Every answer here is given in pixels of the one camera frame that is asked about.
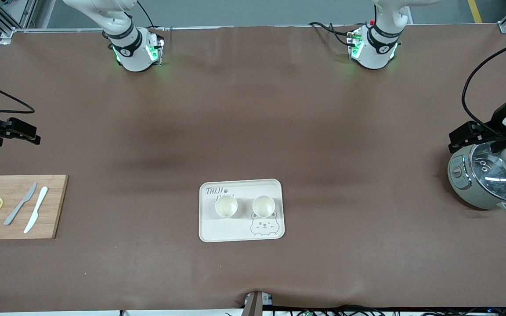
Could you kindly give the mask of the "white plastic knife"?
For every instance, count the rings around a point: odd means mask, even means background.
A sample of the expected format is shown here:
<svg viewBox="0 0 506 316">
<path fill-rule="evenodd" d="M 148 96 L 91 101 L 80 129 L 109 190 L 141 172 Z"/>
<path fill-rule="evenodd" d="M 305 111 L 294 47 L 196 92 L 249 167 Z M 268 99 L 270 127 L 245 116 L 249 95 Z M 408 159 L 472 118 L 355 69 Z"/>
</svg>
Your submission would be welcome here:
<svg viewBox="0 0 506 316">
<path fill-rule="evenodd" d="M 30 232 L 30 230 L 33 228 L 34 224 L 38 220 L 39 210 L 40 210 L 40 207 L 42 206 L 42 203 L 43 203 L 43 201 L 44 201 L 44 199 L 45 199 L 45 197 L 46 197 L 46 195 L 48 193 L 48 190 L 49 190 L 48 187 L 42 187 L 41 188 L 40 194 L 38 194 L 38 198 L 37 198 L 34 210 L 33 210 L 32 214 L 31 214 L 31 217 L 30 217 L 30 219 L 28 221 L 28 224 L 24 228 L 24 231 L 23 231 L 24 234 L 27 234 L 28 232 Z"/>
</svg>

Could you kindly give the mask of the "wooden cutting board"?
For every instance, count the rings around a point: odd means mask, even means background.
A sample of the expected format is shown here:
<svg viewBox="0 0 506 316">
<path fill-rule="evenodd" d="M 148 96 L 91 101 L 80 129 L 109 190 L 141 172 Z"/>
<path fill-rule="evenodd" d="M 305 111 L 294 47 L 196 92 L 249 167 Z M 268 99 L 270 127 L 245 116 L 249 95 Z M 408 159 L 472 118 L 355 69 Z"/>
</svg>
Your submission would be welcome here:
<svg viewBox="0 0 506 316">
<path fill-rule="evenodd" d="M 34 195 L 22 206 L 12 224 L 5 226 L 4 220 L 23 199 L 34 182 L 37 182 Z M 67 175 L 0 176 L 0 197 L 4 200 L 4 205 L 0 209 L 0 240 L 54 238 L 67 184 Z M 24 234 L 24 228 L 28 224 L 42 187 L 48 187 L 49 190 L 40 207 L 38 220 L 30 232 Z"/>
</svg>

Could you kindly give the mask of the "white plastic cup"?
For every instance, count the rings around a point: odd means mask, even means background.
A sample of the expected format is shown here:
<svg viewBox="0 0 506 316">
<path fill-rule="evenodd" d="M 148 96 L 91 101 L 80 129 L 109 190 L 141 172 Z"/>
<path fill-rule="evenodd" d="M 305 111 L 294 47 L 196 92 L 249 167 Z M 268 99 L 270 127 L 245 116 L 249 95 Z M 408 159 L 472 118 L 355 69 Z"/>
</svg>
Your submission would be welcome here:
<svg viewBox="0 0 506 316">
<path fill-rule="evenodd" d="M 269 218 L 276 210 L 276 203 L 269 196 L 258 196 L 252 204 L 253 216 L 257 218 Z"/>
<path fill-rule="evenodd" d="M 232 217 L 238 208 L 239 203 L 233 196 L 221 196 L 215 202 L 215 211 L 223 218 Z"/>
</svg>

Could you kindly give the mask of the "grey plastic knife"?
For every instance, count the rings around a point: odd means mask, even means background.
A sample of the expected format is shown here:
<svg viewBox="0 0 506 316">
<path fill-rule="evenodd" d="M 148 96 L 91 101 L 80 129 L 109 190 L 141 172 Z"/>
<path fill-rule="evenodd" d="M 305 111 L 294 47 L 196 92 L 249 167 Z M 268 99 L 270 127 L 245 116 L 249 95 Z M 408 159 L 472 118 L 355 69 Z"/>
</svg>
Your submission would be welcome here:
<svg viewBox="0 0 506 316">
<path fill-rule="evenodd" d="M 32 186 L 30 187 L 30 189 L 28 190 L 28 192 L 23 197 L 23 199 L 18 203 L 18 205 L 14 208 L 14 210 L 4 220 L 5 226 L 9 226 L 10 224 L 12 224 L 12 222 L 16 218 L 17 214 L 20 212 L 22 206 L 24 206 L 24 204 L 26 204 L 26 202 L 28 202 L 30 200 L 30 198 L 32 198 L 32 196 L 34 195 L 34 192 L 36 191 L 36 188 L 37 188 L 37 182 L 34 182 L 32 184 Z"/>
</svg>

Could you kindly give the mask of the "beige tray with bear print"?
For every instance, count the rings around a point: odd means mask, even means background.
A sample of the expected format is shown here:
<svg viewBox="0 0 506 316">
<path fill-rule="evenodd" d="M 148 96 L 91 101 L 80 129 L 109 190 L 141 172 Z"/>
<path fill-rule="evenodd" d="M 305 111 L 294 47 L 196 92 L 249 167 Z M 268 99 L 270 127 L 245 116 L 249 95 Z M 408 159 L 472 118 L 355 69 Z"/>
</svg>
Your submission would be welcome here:
<svg viewBox="0 0 506 316">
<path fill-rule="evenodd" d="M 269 218 L 253 216 L 253 201 L 263 195 L 276 203 Z M 215 211 L 215 202 L 221 196 L 233 196 L 239 203 L 230 218 Z M 207 182 L 199 189 L 199 238 L 203 242 L 279 239 L 285 230 L 282 185 L 276 179 Z"/>
</svg>

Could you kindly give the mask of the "glass pot lid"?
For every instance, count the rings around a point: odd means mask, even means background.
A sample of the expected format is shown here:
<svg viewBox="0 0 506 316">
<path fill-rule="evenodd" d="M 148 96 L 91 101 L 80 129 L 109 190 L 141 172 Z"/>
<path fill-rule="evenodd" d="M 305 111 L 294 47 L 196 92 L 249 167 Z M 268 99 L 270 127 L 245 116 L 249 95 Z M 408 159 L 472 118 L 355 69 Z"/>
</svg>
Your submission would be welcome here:
<svg viewBox="0 0 506 316">
<path fill-rule="evenodd" d="M 506 162 L 491 152 L 491 144 L 474 146 L 470 152 L 470 166 L 475 178 L 488 192 L 506 200 Z"/>
</svg>

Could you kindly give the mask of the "brown table mat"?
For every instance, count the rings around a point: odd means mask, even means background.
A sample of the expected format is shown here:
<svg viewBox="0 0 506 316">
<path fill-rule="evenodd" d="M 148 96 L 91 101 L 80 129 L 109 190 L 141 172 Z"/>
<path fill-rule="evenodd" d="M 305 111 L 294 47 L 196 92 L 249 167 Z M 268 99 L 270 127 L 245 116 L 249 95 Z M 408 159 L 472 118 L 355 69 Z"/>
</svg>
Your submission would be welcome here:
<svg viewBox="0 0 506 316">
<path fill-rule="evenodd" d="M 386 68 L 309 27 L 174 30 L 131 73 L 89 33 L 18 33 L 0 88 L 40 145 L 6 140 L 0 175 L 69 176 L 53 240 L 0 240 L 0 312 L 506 307 L 506 212 L 462 203 L 448 134 L 495 25 L 418 25 Z M 279 239 L 203 242 L 207 182 L 281 182 Z"/>
</svg>

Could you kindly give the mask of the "grey-green electric cooking pot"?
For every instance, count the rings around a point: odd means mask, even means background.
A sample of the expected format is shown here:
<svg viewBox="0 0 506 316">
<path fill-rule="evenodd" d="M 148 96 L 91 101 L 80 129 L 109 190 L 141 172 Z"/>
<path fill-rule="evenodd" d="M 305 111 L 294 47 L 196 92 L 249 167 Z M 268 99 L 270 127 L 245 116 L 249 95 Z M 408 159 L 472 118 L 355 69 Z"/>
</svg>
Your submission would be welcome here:
<svg viewBox="0 0 506 316">
<path fill-rule="evenodd" d="M 474 146 L 464 147 L 452 154 L 447 166 L 448 181 L 454 192 L 468 204 L 483 210 L 500 209 L 506 212 L 506 200 L 486 191 L 472 172 L 470 152 Z"/>
</svg>

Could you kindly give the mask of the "grey mounting post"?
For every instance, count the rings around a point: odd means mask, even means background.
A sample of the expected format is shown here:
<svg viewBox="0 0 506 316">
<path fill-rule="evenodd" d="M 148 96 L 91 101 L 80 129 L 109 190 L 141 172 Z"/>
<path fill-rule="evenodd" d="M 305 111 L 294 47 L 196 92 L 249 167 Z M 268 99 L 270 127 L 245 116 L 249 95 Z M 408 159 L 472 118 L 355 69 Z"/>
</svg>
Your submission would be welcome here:
<svg viewBox="0 0 506 316">
<path fill-rule="evenodd" d="M 272 294 L 259 291 L 247 294 L 241 316 L 272 316 L 272 314 Z"/>
</svg>

